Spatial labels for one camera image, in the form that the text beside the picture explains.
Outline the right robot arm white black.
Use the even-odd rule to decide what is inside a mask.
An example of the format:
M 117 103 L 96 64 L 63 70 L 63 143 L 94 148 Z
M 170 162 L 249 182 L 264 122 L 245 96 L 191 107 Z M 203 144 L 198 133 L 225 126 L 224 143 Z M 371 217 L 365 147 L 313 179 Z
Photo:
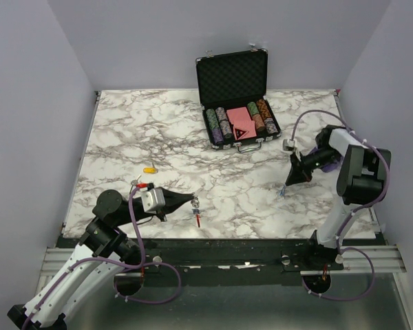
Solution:
M 345 127 L 328 125 L 315 138 L 316 149 L 303 155 L 293 151 L 290 172 L 285 185 L 310 182 L 313 171 L 339 163 L 336 183 L 337 198 L 332 210 L 314 237 L 318 245 L 303 252 L 304 264 L 319 269 L 328 261 L 324 248 L 340 248 L 358 212 L 380 202 L 388 189 L 392 154 L 383 148 L 368 146 Z

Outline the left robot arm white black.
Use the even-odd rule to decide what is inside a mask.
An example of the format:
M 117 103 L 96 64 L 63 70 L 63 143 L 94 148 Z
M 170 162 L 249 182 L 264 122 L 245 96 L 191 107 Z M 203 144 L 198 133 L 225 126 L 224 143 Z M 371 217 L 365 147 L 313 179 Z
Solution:
M 121 272 L 143 274 L 153 266 L 175 271 L 174 266 L 146 255 L 138 221 L 152 216 L 164 221 L 194 199 L 192 193 L 153 184 L 135 184 L 128 198 L 116 190 L 102 192 L 92 210 L 95 217 L 64 265 L 34 298 L 13 306 L 9 319 L 19 329 L 66 329 L 66 318 L 108 278 Z

